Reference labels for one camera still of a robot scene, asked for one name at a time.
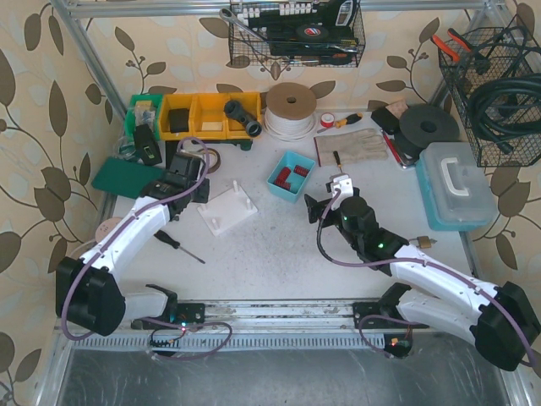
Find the red spring long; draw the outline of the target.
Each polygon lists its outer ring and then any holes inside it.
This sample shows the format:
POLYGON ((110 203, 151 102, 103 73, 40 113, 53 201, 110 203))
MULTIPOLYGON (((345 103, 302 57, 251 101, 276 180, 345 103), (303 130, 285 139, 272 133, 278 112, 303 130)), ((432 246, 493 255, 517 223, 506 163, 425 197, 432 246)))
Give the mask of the red spring long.
POLYGON ((277 179, 275 182, 274 182, 274 185, 282 188, 282 189, 285 189, 285 190, 288 190, 288 191, 291 191, 292 190, 292 184, 290 182, 287 182, 286 180, 283 180, 283 179, 277 179))
POLYGON ((288 178, 288 176, 290 175, 290 173, 291 173, 291 169, 290 169, 289 167, 283 167, 283 168, 281 169, 281 171, 278 173, 278 175, 276 176, 275 181, 276 181, 277 179, 283 179, 283 180, 286 180, 286 181, 287 181, 287 178, 288 178))

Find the brown tape roll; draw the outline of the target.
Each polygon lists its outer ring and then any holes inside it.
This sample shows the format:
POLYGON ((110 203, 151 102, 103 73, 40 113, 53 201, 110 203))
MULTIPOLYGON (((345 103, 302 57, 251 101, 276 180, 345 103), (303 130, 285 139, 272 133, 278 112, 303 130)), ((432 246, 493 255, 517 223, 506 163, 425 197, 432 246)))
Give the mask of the brown tape roll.
MULTIPOLYGON (((213 148, 209 148, 208 153, 210 157, 210 167, 208 169, 208 173, 214 173, 221 166, 221 155, 213 148)), ((203 149, 198 149, 194 154, 200 156, 202 159, 205 159, 205 151, 203 149)))

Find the red spring short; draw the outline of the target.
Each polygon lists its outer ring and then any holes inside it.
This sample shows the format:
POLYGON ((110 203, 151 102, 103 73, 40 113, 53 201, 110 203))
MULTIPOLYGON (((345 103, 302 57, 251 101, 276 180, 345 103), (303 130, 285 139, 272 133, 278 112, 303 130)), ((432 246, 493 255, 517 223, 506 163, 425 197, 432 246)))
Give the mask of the red spring short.
POLYGON ((306 168, 306 167, 301 167, 300 165, 296 165, 295 168, 294 168, 294 172, 297 175, 306 178, 308 176, 308 174, 309 174, 309 169, 306 168))

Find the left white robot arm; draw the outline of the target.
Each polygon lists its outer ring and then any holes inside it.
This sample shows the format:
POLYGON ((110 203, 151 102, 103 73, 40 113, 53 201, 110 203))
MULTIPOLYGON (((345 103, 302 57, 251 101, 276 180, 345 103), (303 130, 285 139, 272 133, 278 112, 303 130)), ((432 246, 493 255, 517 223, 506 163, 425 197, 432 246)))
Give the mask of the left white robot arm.
POLYGON ((171 315, 175 295, 149 285, 124 293, 119 284, 128 265, 146 242, 191 202, 206 203, 210 154, 179 149, 161 178, 148 183, 132 209, 107 236, 79 258, 61 259, 56 270, 56 314, 64 336, 81 340, 69 324, 103 337, 125 321, 171 315))

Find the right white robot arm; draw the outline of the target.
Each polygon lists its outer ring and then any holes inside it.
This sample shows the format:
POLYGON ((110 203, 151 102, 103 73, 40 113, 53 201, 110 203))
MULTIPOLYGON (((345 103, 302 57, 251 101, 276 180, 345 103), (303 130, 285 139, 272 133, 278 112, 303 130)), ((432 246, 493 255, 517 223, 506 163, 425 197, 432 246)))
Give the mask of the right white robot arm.
POLYGON ((459 337, 502 370, 537 365, 532 345, 540 335, 540 322, 520 286, 467 276, 381 227, 348 175, 334 176, 326 187, 331 195, 327 200, 304 197, 309 222, 317 226, 318 235, 335 227, 360 259, 357 268, 397 280, 387 292, 390 309, 382 319, 459 337))

